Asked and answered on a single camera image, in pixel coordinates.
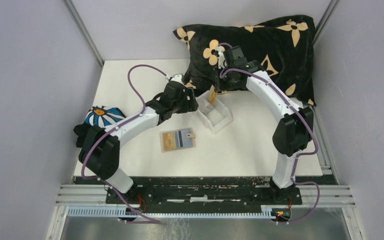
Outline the gold credit card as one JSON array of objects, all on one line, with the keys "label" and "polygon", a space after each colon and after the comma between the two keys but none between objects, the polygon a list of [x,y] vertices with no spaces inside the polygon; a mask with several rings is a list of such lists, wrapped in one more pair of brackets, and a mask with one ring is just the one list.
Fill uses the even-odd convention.
[{"label": "gold credit card", "polygon": [[215,86],[212,85],[212,86],[210,87],[209,91],[208,91],[208,98],[207,98],[208,102],[209,102],[211,105],[214,104],[214,102],[215,102],[215,100],[216,100],[216,98],[217,98],[217,95],[218,95],[218,93],[217,93],[216,90],[215,90]]}]

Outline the beige leather card holder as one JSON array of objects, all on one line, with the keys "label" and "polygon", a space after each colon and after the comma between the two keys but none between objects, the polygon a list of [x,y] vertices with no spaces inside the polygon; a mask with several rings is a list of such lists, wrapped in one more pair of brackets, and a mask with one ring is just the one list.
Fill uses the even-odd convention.
[{"label": "beige leather card holder", "polygon": [[173,152],[196,147],[196,134],[192,127],[159,133],[161,152]]}]

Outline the white credit card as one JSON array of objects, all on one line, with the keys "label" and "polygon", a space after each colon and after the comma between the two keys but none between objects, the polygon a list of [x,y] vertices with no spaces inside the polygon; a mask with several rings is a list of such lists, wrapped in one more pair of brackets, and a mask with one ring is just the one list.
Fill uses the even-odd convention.
[{"label": "white credit card", "polygon": [[191,128],[176,130],[174,133],[176,139],[176,150],[189,149],[196,146],[195,134]]}]

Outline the clear plastic card box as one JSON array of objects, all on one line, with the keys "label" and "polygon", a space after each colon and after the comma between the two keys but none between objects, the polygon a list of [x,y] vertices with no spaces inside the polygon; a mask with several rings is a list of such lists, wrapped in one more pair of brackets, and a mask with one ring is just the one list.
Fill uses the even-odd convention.
[{"label": "clear plastic card box", "polygon": [[194,115],[197,116],[198,119],[203,123],[203,125],[207,129],[209,129],[213,134],[217,134],[233,121],[233,116],[229,108],[217,98],[215,99],[215,102],[213,104],[215,109],[209,114],[204,115],[199,110],[199,103],[201,102],[201,99],[208,100],[208,94],[209,91],[207,90],[205,93],[196,98],[196,101],[198,103],[198,109],[194,112]]}]

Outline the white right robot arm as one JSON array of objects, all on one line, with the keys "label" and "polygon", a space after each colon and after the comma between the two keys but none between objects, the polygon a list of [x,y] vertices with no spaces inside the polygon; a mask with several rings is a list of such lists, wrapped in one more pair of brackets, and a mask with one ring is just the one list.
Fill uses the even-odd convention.
[{"label": "white right robot arm", "polygon": [[220,43],[215,48],[219,76],[217,90],[245,87],[268,108],[277,122],[272,142],[278,152],[274,174],[269,181],[269,199],[282,204],[294,191],[300,156],[306,155],[308,143],[315,139],[314,112],[300,107],[274,83],[258,61],[249,61],[239,46]]}]

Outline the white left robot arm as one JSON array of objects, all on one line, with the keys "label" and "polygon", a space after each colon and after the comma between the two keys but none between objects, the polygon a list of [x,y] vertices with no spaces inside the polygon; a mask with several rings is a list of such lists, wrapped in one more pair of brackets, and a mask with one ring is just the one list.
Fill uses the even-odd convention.
[{"label": "white left robot arm", "polygon": [[129,204],[138,191],[134,181],[119,166],[120,150],[142,132],[157,127],[174,114],[198,109],[195,90],[177,81],[169,81],[163,92],[145,103],[144,108],[106,127],[91,126],[83,140],[78,160],[99,179],[118,190],[118,197]]}]

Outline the stack of cards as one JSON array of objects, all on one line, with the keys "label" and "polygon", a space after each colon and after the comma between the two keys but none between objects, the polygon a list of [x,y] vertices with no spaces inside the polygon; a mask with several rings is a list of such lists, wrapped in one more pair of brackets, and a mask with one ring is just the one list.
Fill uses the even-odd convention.
[{"label": "stack of cards", "polygon": [[201,99],[199,103],[199,110],[204,114],[208,115],[211,111],[215,109],[214,105],[212,105],[208,100]]}]

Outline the gold card in holder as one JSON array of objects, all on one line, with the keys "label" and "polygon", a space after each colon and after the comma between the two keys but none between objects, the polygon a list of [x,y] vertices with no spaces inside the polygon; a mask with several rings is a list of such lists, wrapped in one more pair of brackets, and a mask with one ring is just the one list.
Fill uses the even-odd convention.
[{"label": "gold card in holder", "polygon": [[171,151],[175,150],[176,145],[176,135],[174,132],[167,132],[162,134],[162,141],[163,141],[163,150],[164,151]]}]

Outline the black floral pillow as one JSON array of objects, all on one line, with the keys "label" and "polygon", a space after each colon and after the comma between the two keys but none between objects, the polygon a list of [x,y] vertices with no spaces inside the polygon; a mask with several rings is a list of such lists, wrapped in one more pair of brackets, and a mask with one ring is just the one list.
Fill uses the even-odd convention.
[{"label": "black floral pillow", "polygon": [[316,25],[311,16],[283,16],[249,26],[189,24],[172,33],[189,51],[183,83],[194,88],[195,95],[216,84],[221,72],[216,47],[229,44],[239,46],[247,61],[257,61],[287,96],[316,106],[312,78]]}]

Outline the black blue flower cloth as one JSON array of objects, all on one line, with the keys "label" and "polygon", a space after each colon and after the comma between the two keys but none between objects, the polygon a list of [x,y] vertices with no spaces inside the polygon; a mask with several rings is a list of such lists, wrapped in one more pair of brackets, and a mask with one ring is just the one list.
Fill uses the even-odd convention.
[{"label": "black blue flower cloth", "polygon": [[104,128],[116,124],[125,118],[126,115],[117,107],[92,106],[87,112],[84,122],[73,128],[73,132],[77,136],[76,147],[81,148],[83,146],[88,130],[92,126]]}]

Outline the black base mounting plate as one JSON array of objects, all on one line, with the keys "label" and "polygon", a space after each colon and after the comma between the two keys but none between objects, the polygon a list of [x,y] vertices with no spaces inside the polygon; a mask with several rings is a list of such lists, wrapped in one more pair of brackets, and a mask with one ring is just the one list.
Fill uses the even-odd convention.
[{"label": "black base mounting plate", "polygon": [[131,188],[123,197],[147,214],[261,213],[265,206],[303,204],[298,189],[276,198],[271,188],[255,186],[143,185]]}]

